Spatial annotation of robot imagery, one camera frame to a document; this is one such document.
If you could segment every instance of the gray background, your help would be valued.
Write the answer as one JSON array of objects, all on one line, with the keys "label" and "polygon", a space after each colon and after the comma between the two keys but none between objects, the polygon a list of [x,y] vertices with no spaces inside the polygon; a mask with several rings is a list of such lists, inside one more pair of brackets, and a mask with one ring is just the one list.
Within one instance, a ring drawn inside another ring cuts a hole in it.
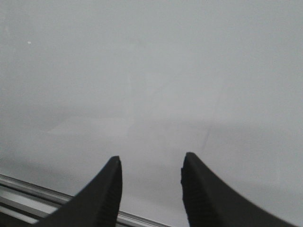
[{"label": "gray background", "polygon": [[113,155],[121,210],[188,226],[195,152],[303,225],[303,1],[1,1],[0,173],[76,194]]}]

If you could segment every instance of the gray wall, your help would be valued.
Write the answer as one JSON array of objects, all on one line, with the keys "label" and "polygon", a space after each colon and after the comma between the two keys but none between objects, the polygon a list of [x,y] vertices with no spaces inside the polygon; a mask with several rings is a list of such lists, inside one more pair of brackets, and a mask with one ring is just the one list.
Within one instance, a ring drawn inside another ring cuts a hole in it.
[{"label": "gray wall", "polygon": [[113,155],[121,210],[187,226],[193,151],[303,225],[303,1],[0,3],[0,173],[76,194]]}]

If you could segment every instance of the white surface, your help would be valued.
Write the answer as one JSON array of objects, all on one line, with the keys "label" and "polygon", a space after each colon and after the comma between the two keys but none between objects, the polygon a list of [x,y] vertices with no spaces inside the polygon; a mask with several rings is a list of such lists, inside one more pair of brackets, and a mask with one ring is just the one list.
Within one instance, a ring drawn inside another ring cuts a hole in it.
[{"label": "white surface", "polygon": [[9,2],[2,174],[75,194],[119,155],[121,210],[181,227],[193,151],[303,225],[302,1]]}]

